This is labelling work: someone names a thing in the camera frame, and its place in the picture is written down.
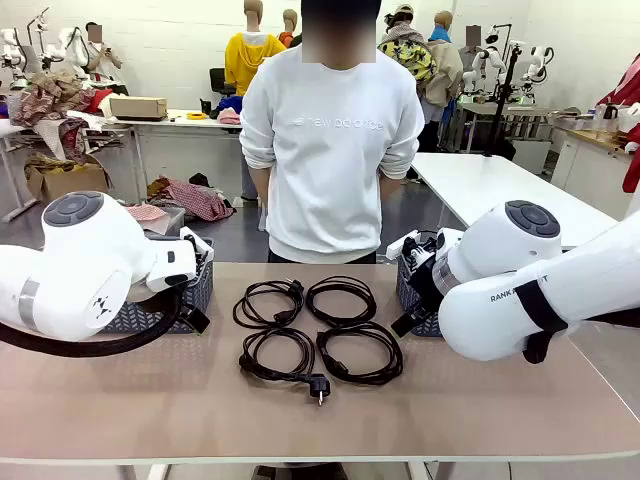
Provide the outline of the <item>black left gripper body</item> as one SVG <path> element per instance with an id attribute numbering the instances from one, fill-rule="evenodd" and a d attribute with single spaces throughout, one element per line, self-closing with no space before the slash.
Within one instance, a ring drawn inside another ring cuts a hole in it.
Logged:
<path id="1" fill-rule="evenodd" d="M 189 285 L 183 293 L 184 303 L 207 312 L 210 302 L 210 279 L 203 278 L 193 285 Z"/>

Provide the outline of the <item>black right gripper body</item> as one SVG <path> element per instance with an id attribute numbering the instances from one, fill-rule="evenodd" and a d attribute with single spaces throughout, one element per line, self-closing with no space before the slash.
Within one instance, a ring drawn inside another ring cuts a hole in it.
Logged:
<path id="1" fill-rule="evenodd" d="M 410 268 L 408 284 L 418 294 L 420 306 L 427 315 L 438 312 L 442 301 L 442 294 L 433 280 L 433 267 L 435 265 L 435 254 L 429 253 L 422 256 Z"/>

